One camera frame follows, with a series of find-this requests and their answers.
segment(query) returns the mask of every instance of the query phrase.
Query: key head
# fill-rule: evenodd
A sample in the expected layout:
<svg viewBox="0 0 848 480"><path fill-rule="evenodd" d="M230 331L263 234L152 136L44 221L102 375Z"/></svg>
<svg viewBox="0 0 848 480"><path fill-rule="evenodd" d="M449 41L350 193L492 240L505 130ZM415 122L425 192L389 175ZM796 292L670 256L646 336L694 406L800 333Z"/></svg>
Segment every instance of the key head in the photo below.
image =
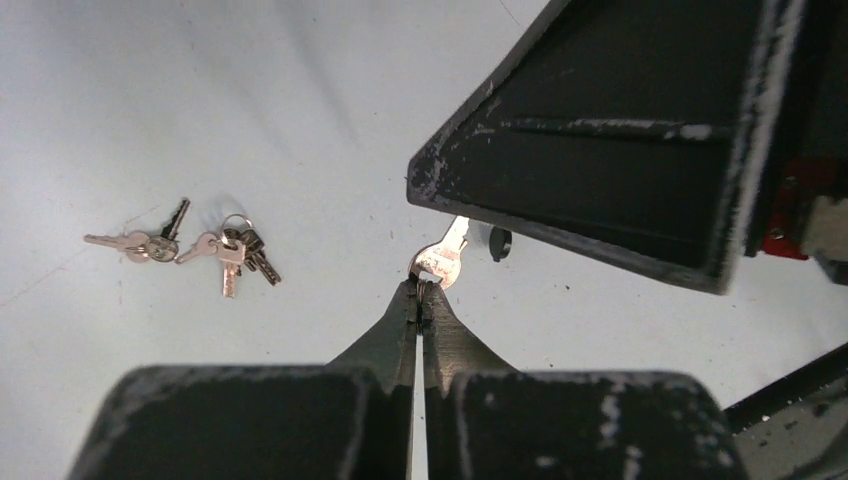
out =
<svg viewBox="0 0 848 480"><path fill-rule="evenodd" d="M439 286L447 290L459 277L459 271L462 268L460 252L461 249L457 251L452 248L443 248L439 243L424 247L412 259L409 273L416 277L419 277L421 272L435 275L441 279Z"/></svg>
<svg viewBox="0 0 848 480"><path fill-rule="evenodd" d="M204 233L197 239L197 242L193 247L191 247L191 250L177 257L174 263L182 265L192 258L199 257L201 255L207 257L215 255L218 252L219 241L220 239L214 233Z"/></svg>
<svg viewBox="0 0 848 480"><path fill-rule="evenodd" d="M180 247L174 240L153 237L147 242L147 255L161 263L168 263L180 253Z"/></svg>
<svg viewBox="0 0 848 480"><path fill-rule="evenodd" d="M244 245L244 242L241 240L232 240L230 243L234 243L233 246L224 245L220 239L218 239L217 251L218 260L224 263L232 263L235 265L242 265L247 256L247 248Z"/></svg>
<svg viewBox="0 0 848 480"><path fill-rule="evenodd" d="M126 236L127 245L124 251L127 258L133 263L144 263L150 260L147 255L147 244L150 241L150 236L144 232L132 232Z"/></svg>
<svg viewBox="0 0 848 480"><path fill-rule="evenodd" d="M227 240L238 240L241 236L241 232L237 228L225 228L223 233Z"/></svg>
<svg viewBox="0 0 848 480"><path fill-rule="evenodd" d="M245 247L247 248L247 256L250 257L253 254L262 251L265 248L265 242L262 238L259 237L259 234L256 233L256 230L252 228L248 228L245 231L241 232L239 235L239 240L244 242Z"/></svg>

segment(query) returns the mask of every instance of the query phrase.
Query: silver key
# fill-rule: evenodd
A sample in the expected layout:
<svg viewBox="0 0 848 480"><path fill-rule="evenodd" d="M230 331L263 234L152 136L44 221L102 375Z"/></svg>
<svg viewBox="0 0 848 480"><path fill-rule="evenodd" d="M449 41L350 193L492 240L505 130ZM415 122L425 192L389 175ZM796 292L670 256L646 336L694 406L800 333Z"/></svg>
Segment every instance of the silver key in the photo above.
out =
<svg viewBox="0 0 848 480"><path fill-rule="evenodd" d="M412 257L409 273L416 277L419 277L422 271L435 275L441 279L439 285L442 289L447 290L459 276L462 267L459 256L468 244L466 233L468 218L454 218L439 243L422 248Z"/></svg>
<svg viewBox="0 0 848 480"><path fill-rule="evenodd" d="M241 232L239 240L243 241L247 247L247 258L244 261L244 265L248 270L251 272L259 270L272 287L283 280L280 274L277 273L277 270L271 266L271 262L265 258L265 242L262 241L262 238L259 237L259 234L256 233L253 227Z"/></svg>
<svg viewBox="0 0 848 480"><path fill-rule="evenodd" d="M183 222L188 207L191 205L189 199L184 198L180 202L177 213L171 217L171 221L162 229L162 232L150 239L147 242L147 254L157 262L167 263L174 259L180 253L180 246L176 241L177 229Z"/></svg>
<svg viewBox="0 0 848 480"><path fill-rule="evenodd" d="M222 293L227 298L235 298L236 296L236 277L241 271L241 266L244 264L247 248L241 240L229 240L234 244L234 247L227 247L219 244L217 247L218 260L224 266L224 287Z"/></svg>
<svg viewBox="0 0 848 480"><path fill-rule="evenodd" d="M110 237L108 235L86 235L82 238L86 243L114 248L124 254L134 263L144 263L147 256L147 242L150 237L143 232L133 232L129 235Z"/></svg>
<svg viewBox="0 0 848 480"><path fill-rule="evenodd" d="M193 247L191 247L191 250L177 257L174 263L182 265L192 258L199 257L201 255L205 255L207 257L215 255L218 253L218 245L220 242L221 239L214 233L204 233L197 239L197 242Z"/></svg>

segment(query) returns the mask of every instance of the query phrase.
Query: white floor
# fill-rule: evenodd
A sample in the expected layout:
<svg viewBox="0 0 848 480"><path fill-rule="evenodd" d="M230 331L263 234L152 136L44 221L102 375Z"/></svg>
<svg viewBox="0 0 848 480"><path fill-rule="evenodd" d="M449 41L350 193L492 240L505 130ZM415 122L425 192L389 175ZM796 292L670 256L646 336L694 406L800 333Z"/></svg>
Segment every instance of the white floor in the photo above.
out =
<svg viewBox="0 0 848 480"><path fill-rule="evenodd" d="M0 478L63 477L138 365L355 340L450 221L406 203L407 161L544 3L0 3ZM226 300L214 260L82 242L156 230L183 196L184 244L244 211L283 283ZM812 262L746 259L713 297L521 237L495 264L477 230L449 298L519 368L681 370L726 406L848 341L848 289Z"/></svg>

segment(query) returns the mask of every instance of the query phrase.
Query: black metal housing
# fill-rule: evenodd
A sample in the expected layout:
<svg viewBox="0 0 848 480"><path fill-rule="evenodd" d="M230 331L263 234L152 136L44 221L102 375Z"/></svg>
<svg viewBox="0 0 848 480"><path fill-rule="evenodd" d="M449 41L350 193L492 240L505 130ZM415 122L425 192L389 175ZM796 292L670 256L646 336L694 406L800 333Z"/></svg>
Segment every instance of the black metal housing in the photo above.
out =
<svg viewBox="0 0 848 480"><path fill-rule="evenodd" d="M848 475L848 345L725 410L752 478Z"/></svg>
<svg viewBox="0 0 848 480"><path fill-rule="evenodd" d="M722 292L806 4L552 1L411 160L407 198Z"/></svg>

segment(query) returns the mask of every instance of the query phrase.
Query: key blade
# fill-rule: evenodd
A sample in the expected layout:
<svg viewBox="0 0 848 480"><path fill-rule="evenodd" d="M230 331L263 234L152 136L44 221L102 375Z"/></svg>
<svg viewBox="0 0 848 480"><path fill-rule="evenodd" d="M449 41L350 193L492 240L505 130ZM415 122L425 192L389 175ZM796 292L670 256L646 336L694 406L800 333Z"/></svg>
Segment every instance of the key blade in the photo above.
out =
<svg viewBox="0 0 848 480"><path fill-rule="evenodd" d="M270 283L272 287L283 281L283 277L281 277L274 267L271 266L265 258L265 255L262 255L261 253L254 254L252 260L255 262L256 268L259 269L259 272L263 277L265 277L265 280L268 280L268 283Z"/></svg>
<svg viewBox="0 0 848 480"><path fill-rule="evenodd" d="M185 218L185 214L188 212L188 207L190 205L191 201L189 201L189 199L182 199L180 206L177 209L177 213L171 217L171 221L165 225L165 228L162 229L162 233L159 236L167 238L168 240L177 238L177 229L180 227L180 224L183 223L183 218Z"/></svg>
<svg viewBox="0 0 848 480"><path fill-rule="evenodd" d="M465 240L465 235L468 233L468 217L457 216L451 222L445 236L438 243L444 249L449 249L454 252L461 252L468 241Z"/></svg>
<svg viewBox="0 0 848 480"><path fill-rule="evenodd" d="M235 263L223 262L224 264L224 286L221 293L225 298L236 297L236 276L239 266Z"/></svg>
<svg viewBox="0 0 848 480"><path fill-rule="evenodd" d="M191 250L177 257L174 263L182 265L201 255L210 256L216 253L218 253L218 237L214 233L204 233L197 239Z"/></svg>
<svg viewBox="0 0 848 480"><path fill-rule="evenodd" d="M86 235L82 237L85 243L92 245L100 245L101 247L110 247L117 250L124 250L129 245L127 237L110 237L108 235Z"/></svg>

